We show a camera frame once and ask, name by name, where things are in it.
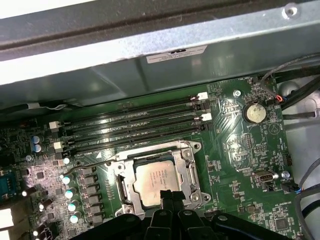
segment screw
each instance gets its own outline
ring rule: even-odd
[[[228,220],[228,218],[227,218],[226,216],[223,216],[223,215],[218,216],[218,219],[219,219],[220,221],[227,221],[227,220]]]
[[[233,96],[236,97],[236,98],[240,97],[241,96],[241,91],[240,90],[234,90],[233,91]]]
[[[183,214],[187,215],[187,216],[190,216],[190,215],[192,215],[192,211],[187,210],[187,211],[184,211]]]
[[[127,206],[124,210],[127,214],[133,213],[134,209],[131,206]]]
[[[31,155],[27,155],[25,156],[25,160],[27,160],[28,162],[30,162],[32,160],[32,156]]]
[[[190,151],[184,151],[184,155],[186,156],[186,157],[189,157],[190,155],[191,155],[191,153],[190,153]]]
[[[288,172],[288,171],[283,171],[283,172],[281,173],[281,177],[282,177],[283,179],[288,179],[288,178],[290,178],[290,172]]]
[[[299,15],[299,6],[293,2],[288,3],[282,10],[282,17],[284,19],[293,19]]]
[[[192,201],[197,202],[199,200],[199,195],[194,193],[191,198],[192,198]]]

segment label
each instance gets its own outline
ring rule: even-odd
[[[32,14],[50,9],[82,4],[96,0],[10,0],[2,2],[0,19],[16,17],[24,14]]]
[[[171,52],[165,52],[161,54],[147,56],[146,61],[148,62],[148,64],[154,64],[154,63],[163,62],[171,59],[178,59],[178,58],[184,58],[192,55],[203,54],[206,48],[207,48],[207,45],[186,48],[186,49],[179,49]]]

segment black cable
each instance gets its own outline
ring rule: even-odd
[[[71,168],[69,171],[67,171],[66,173],[63,173],[61,176],[65,177],[69,174],[72,174],[74,171],[80,170],[80,169],[92,169],[94,167],[103,165],[103,164],[108,164],[111,163],[112,160],[107,160],[107,161],[101,161],[101,162],[97,162],[97,163],[93,163],[90,165],[79,165],[79,166],[75,166],[73,168]]]
[[[301,193],[297,194],[294,198],[295,213],[296,213],[296,216],[301,224],[301,228],[304,233],[304,236],[308,240],[315,240],[315,238],[312,236],[312,233],[311,233],[310,229],[308,228],[306,220],[302,214],[301,199],[309,197],[309,196],[317,194],[317,193],[320,193],[320,183],[303,190]]]
[[[307,67],[303,66],[299,69],[276,72],[273,76],[275,78],[276,84],[280,84],[290,80],[301,79],[316,75],[320,75],[320,65]]]
[[[320,158],[314,161],[314,163],[311,164],[311,166],[308,168],[308,170],[305,172],[305,174],[302,176],[298,186],[299,188],[303,187],[303,184],[307,180],[307,178],[310,176],[310,174],[320,165]]]
[[[307,83],[302,88],[298,89],[297,91],[293,92],[292,94],[288,95],[288,99],[281,104],[281,109],[285,110],[299,101],[305,99],[307,96],[312,94],[314,91],[320,88],[320,76],[313,79],[311,82]]]
[[[296,114],[284,114],[282,116],[284,120],[296,120],[296,119],[315,118],[316,114],[314,111],[311,111],[311,112],[303,112],[303,113],[296,113]]]
[[[26,110],[28,108],[29,108],[28,104],[20,104],[20,105],[11,106],[11,107],[8,107],[8,108],[5,108],[5,109],[1,109],[0,110],[0,114],[12,114],[12,113],[15,113],[15,112]]]
[[[314,210],[316,210],[317,208],[320,208],[320,199],[310,203],[308,206],[306,206],[303,210],[302,210],[302,215],[304,218],[306,218],[310,213],[312,213]]]
[[[314,57],[319,57],[320,56],[320,52],[317,52],[317,53],[312,53],[312,54],[309,54],[309,55],[305,55],[305,56],[301,56],[301,57],[298,57],[296,59],[293,59],[291,61],[288,61],[280,66],[277,66],[276,68],[268,71],[262,78],[261,78],[261,81],[260,81],[260,86],[263,90],[265,90],[266,92],[268,92],[269,94],[271,94],[272,96],[274,96],[275,98],[277,97],[277,94],[272,90],[270,89],[267,85],[266,85],[266,80],[268,77],[270,77],[272,74],[274,74],[275,72],[281,70],[281,69],[284,69],[292,64],[296,64],[298,62],[301,62],[305,59],[310,59],[310,58],[314,58]]]

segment green circuit board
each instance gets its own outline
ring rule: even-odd
[[[277,91],[273,79],[267,84]],[[185,111],[190,103],[174,104],[169,110],[161,105],[205,92],[208,98],[199,103],[200,108],[190,112]],[[104,161],[127,149],[177,140],[200,142],[202,145],[194,155],[196,170],[201,191],[209,194],[211,200],[197,210],[207,216],[219,211],[229,213],[294,239],[301,232],[293,205],[295,193],[284,192],[281,188],[281,183],[293,180],[281,177],[284,171],[292,172],[291,159],[282,111],[280,105],[273,103],[272,97],[261,89],[258,78],[248,76],[43,116],[26,121],[21,128],[3,129],[1,134],[8,140],[8,148],[14,149],[11,157],[15,163],[8,168],[16,172],[18,185],[40,185],[42,189],[33,196],[34,205],[37,206],[44,198],[54,200],[44,212],[35,211],[30,219],[31,225],[59,222],[60,235],[57,239],[70,239],[95,225],[95,215],[87,210],[90,207],[88,195],[81,191],[86,189],[85,176],[76,173],[66,186],[61,182],[60,174],[77,165]],[[263,106],[265,117],[262,122],[254,123],[246,118],[244,109],[257,104]],[[127,111],[135,109],[141,109],[140,113]],[[106,133],[95,128],[95,124],[122,119],[114,114],[109,117],[99,115],[103,113],[126,116],[129,121],[125,124],[139,131],[124,134],[118,125],[114,125],[111,132],[122,134],[109,134],[97,139],[96,136]],[[144,121],[144,113],[156,117]],[[211,119],[203,124],[194,125],[190,121],[190,117],[207,113],[211,114]],[[49,122],[53,121],[65,123],[64,133],[58,137],[51,135]],[[44,151],[34,152],[32,136],[44,137]],[[70,163],[65,164],[65,156],[58,157],[60,155],[52,152],[56,142],[70,143]],[[26,161],[26,156],[31,156],[32,160]],[[280,177],[265,185],[255,178],[254,173],[268,170]],[[95,183],[99,185],[99,202],[102,203],[99,216],[106,221],[114,218],[116,210],[121,208],[115,174],[103,165],[96,167],[94,174],[97,177]],[[79,211],[82,218],[76,224],[69,221],[71,213],[67,205],[71,200],[62,194],[71,187],[81,189],[71,199],[81,202]]]

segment gray cable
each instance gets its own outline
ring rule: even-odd
[[[306,190],[297,194],[294,198],[295,213],[296,213],[296,216],[301,224],[303,234],[306,237],[306,239],[308,239],[308,240],[315,240],[315,238],[312,236],[312,233],[311,233],[310,229],[308,228],[308,225],[306,223],[304,215],[302,214],[301,199],[309,197],[309,196],[317,194],[317,193],[320,193],[320,183],[317,185],[314,185],[312,187],[307,188]]]
[[[314,163],[311,164],[311,166],[308,168],[308,170],[305,172],[305,174],[303,175],[303,177],[301,178],[298,186],[299,188],[302,188],[303,184],[305,183],[305,181],[307,180],[307,178],[310,176],[310,174],[316,169],[316,167],[318,167],[320,165],[320,158],[318,158],[317,160],[315,160]]]

